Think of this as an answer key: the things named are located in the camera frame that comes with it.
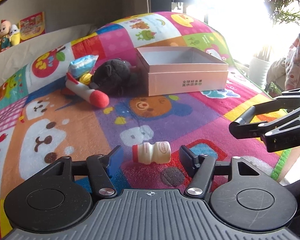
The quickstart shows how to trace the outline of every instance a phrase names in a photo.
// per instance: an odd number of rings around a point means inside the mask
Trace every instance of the blue package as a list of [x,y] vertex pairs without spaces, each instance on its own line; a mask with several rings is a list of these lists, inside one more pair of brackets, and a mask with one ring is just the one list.
[[70,62],[68,72],[74,77],[79,78],[89,73],[94,67],[99,55],[87,55]]

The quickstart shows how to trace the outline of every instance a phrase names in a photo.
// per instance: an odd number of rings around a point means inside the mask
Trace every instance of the bottle label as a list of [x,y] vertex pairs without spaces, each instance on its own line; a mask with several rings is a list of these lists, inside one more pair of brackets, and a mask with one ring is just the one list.
[[162,153],[167,153],[167,151],[169,150],[168,144],[166,142],[160,142],[159,143],[159,150]]

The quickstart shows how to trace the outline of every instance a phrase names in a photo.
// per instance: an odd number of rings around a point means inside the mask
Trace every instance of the doll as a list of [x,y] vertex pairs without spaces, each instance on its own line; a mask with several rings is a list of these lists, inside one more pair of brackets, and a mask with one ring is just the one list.
[[2,20],[0,24],[0,52],[10,48],[9,31],[11,23],[7,20]]
[[12,24],[10,27],[9,40],[12,46],[16,46],[20,43],[20,30],[15,24]]

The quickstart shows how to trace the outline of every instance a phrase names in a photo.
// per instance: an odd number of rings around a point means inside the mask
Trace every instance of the stuffed animal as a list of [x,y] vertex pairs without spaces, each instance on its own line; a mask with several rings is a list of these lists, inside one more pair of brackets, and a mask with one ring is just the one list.
[[96,69],[90,87],[107,95],[122,95],[124,88],[137,84],[137,74],[131,73],[130,67],[119,58],[108,60]]
[[2,20],[0,24],[0,52],[10,48],[9,31],[11,23],[7,20]]
[[9,40],[12,46],[16,46],[20,43],[20,30],[15,24],[11,25],[9,36]]

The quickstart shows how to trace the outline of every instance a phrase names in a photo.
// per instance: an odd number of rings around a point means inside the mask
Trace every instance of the colorful quilt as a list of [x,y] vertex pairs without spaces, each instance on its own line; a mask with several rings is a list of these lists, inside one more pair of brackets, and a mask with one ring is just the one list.
[[[224,90],[146,97],[111,98],[105,109],[93,108],[65,90],[69,63],[99,55],[95,68],[121,58],[136,63],[137,47],[192,46],[229,64]],[[190,84],[201,80],[185,80]],[[47,52],[21,68],[0,87],[0,238],[11,227],[3,200],[17,185],[63,155],[74,161],[107,154],[122,145],[124,162],[112,178],[115,187],[185,189],[190,178],[178,160],[186,145],[221,161],[242,156],[274,179],[289,150],[268,153],[259,139],[236,140],[229,123],[249,106],[269,101],[234,67],[224,38],[204,23],[184,14],[137,15],[105,25],[90,36]],[[284,111],[264,114],[254,122],[274,120]],[[165,165],[133,163],[131,147],[148,141],[169,141],[172,160]],[[216,176],[214,187],[225,183]],[[77,181],[89,190],[86,178]]]

